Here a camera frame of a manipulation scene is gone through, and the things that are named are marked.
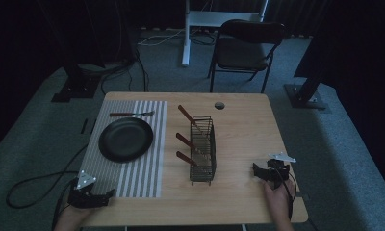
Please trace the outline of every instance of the desk leg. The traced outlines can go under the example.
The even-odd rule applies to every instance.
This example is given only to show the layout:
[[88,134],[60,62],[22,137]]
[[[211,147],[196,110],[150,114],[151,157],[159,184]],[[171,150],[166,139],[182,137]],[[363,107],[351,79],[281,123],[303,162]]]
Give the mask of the desk leg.
[[184,37],[183,66],[190,62],[190,0],[186,0],[186,28]]

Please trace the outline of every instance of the black curtain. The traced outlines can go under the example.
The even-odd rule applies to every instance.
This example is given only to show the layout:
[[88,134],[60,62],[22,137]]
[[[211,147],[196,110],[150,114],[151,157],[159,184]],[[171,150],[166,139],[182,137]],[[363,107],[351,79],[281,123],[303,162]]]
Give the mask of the black curtain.
[[385,179],[385,0],[333,0],[295,77],[336,90]]

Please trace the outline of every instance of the black chair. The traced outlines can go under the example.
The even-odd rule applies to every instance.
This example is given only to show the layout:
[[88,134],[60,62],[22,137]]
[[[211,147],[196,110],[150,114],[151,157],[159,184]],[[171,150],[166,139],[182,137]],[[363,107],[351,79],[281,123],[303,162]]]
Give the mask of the black chair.
[[276,22],[254,22],[232,19],[218,29],[208,78],[213,92],[216,71],[252,73],[266,70],[261,93],[269,77],[273,52],[285,37],[285,26]]

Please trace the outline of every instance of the striped mat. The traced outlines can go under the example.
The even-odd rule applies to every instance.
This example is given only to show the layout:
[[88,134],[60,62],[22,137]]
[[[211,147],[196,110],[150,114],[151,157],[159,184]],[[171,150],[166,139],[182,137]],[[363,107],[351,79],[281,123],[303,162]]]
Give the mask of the striped mat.
[[[154,110],[153,116],[137,116],[150,124],[153,142],[144,155],[129,163],[109,161],[99,151],[103,129],[121,117],[109,113],[143,113]],[[104,194],[115,189],[116,197],[160,197],[167,121],[166,101],[105,100],[96,120],[81,170],[96,177],[92,193]]]

